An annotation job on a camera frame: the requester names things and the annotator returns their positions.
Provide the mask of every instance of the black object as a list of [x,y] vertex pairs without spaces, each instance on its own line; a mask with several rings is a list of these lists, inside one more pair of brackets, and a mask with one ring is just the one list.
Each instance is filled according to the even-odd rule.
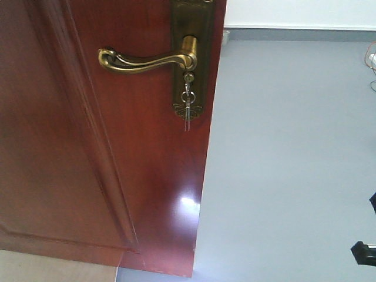
[[374,207],[374,210],[376,212],[376,193],[370,198],[370,202],[372,204],[372,207]]
[[376,266],[376,245],[366,245],[362,241],[358,241],[351,251],[358,264],[367,266]]

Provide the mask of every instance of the key ring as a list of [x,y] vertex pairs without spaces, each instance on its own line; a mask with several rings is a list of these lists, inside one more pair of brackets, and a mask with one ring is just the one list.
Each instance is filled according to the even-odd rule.
[[193,96],[193,100],[192,100],[192,101],[189,101],[190,104],[193,104],[194,101],[196,101],[196,94],[194,94],[193,91],[190,91],[190,94],[189,94],[189,95],[187,95],[187,93],[188,93],[187,91],[184,91],[184,92],[182,93],[182,95],[181,95],[181,99],[182,99],[183,103],[187,103],[187,102],[189,101],[189,97],[190,97],[190,96]]

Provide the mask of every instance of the red-brown door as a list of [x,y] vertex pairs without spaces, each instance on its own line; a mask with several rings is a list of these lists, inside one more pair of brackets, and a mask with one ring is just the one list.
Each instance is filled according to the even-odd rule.
[[170,66],[123,76],[97,59],[103,46],[170,51],[169,1],[0,2],[0,248],[191,275],[225,9],[214,1],[206,108],[189,132]]

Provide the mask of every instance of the white object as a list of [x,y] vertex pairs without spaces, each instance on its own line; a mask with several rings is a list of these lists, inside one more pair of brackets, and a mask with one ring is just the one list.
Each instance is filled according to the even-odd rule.
[[368,57],[371,61],[371,65],[376,68],[376,54],[370,54],[370,56]]
[[230,31],[228,29],[223,30],[222,46],[226,45],[229,41]]

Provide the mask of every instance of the brass door handle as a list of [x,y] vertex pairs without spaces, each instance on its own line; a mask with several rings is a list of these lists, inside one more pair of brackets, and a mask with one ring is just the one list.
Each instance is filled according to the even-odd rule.
[[105,69],[128,74],[145,72],[168,63],[177,63],[184,71],[193,71],[197,66],[197,39],[185,36],[180,50],[147,58],[126,56],[113,49],[99,49],[98,61]]
[[[171,52],[135,58],[112,48],[99,49],[100,65],[116,73],[132,74],[171,63],[172,108],[186,122],[199,117],[206,102],[215,5],[216,0],[170,0]],[[188,86],[186,77],[190,78]]]

